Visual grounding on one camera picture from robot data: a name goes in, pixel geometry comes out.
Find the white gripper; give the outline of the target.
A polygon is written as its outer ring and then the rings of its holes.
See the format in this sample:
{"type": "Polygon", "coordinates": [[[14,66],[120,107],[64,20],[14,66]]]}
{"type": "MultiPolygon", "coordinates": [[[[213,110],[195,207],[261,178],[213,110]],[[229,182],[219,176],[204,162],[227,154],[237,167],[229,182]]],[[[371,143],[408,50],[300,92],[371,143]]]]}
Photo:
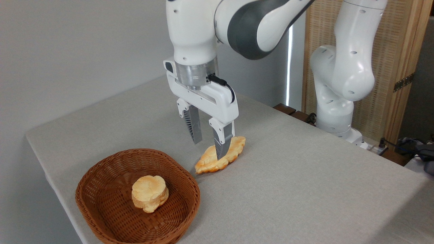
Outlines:
{"type": "Polygon", "coordinates": [[[164,60],[169,87],[177,100],[180,117],[184,119],[194,144],[202,141],[199,110],[212,116],[209,124],[213,128],[217,159],[229,151],[235,134],[234,120],[239,116],[237,99],[226,86],[209,82],[199,90],[192,90],[178,82],[179,74],[174,60],[164,60]]]}

